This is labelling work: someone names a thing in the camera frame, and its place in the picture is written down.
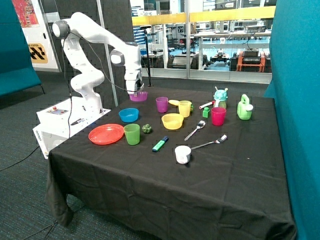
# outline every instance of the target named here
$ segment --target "yellow bowl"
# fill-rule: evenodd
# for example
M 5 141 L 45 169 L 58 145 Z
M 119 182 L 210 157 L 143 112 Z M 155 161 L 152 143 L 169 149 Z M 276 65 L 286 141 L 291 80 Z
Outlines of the yellow bowl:
M 181 128 L 184 121 L 184 116 L 178 113 L 169 113 L 162 116 L 162 122 L 166 129 L 176 130 Z

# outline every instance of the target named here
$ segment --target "green toy pepper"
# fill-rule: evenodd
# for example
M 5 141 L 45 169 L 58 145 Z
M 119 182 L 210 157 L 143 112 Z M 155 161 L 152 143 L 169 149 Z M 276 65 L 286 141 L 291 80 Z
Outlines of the green toy pepper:
M 142 126 L 142 131 L 145 134 L 150 134 L 152 132 L 152 127 L 149 124 L 143 125 Z

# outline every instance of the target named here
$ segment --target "teal chair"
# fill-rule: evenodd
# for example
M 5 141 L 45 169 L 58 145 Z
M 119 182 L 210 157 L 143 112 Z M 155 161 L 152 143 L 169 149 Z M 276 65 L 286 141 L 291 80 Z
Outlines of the teal chair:
M 0 96 L 3 96 L 41 86 L 41 81 L 32 66 L 28 44 L 12 0 L 2 0 L 1 11 Z
M 275 100 L 298 240 L 320 239 L 319 13 L 319 1 L 277 1 L 265 92 Z

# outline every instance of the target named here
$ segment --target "white cup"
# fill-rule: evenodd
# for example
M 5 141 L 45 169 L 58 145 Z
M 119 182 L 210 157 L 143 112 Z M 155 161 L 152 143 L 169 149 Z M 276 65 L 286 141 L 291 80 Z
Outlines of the white cup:
M 180 164 L 187 164 L 190 160 L 191 148 L 188 146 L 177 146 L 174 150 L 176 161 Z

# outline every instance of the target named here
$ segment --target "orange machine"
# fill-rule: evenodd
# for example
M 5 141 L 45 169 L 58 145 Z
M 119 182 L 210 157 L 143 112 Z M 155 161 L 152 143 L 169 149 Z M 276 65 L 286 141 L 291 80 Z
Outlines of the orange machine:
M 236 71 L 263 73 L 266 66 L 266 56 L 258 49 L 246 49 L 238 56 Z

